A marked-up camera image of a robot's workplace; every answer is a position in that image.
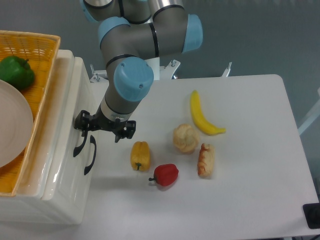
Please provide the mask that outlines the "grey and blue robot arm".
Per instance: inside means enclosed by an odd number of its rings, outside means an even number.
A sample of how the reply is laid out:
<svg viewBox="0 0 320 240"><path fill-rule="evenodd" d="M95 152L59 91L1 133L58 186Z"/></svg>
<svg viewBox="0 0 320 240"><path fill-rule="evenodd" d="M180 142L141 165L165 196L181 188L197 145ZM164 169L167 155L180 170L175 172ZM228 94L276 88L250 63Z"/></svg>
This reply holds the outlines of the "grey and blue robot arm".
<svg viewBox="0 0 320 240"><path fill-rule="evenodd" d="M116 141L131 139L136 123L130 116L154 81L147 60L198 49L201 20L180 0L82 0L80 6L89 21L99 23L109 85L96 113L82 110L74 128L83 137L102 130L114 133Z"/></svg>

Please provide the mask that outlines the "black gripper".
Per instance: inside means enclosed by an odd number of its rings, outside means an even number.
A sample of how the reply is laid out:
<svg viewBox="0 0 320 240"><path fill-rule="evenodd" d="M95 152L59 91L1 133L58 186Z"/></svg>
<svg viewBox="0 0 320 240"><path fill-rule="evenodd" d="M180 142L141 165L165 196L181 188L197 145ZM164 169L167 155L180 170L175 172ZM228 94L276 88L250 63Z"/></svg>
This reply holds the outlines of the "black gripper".
<svg viewBox="0 0 320 240"><path fill-rule="evenodd" d="M105 116L101 107L98 107L94 115L86 110L81 110L74 120L74 129L81 131L81 137L89 131L107 131L115 135L115 143L122 139L132 139L136 131L136 121L129 120L129 114L119 114L107 109L111 115Z"/></svg>

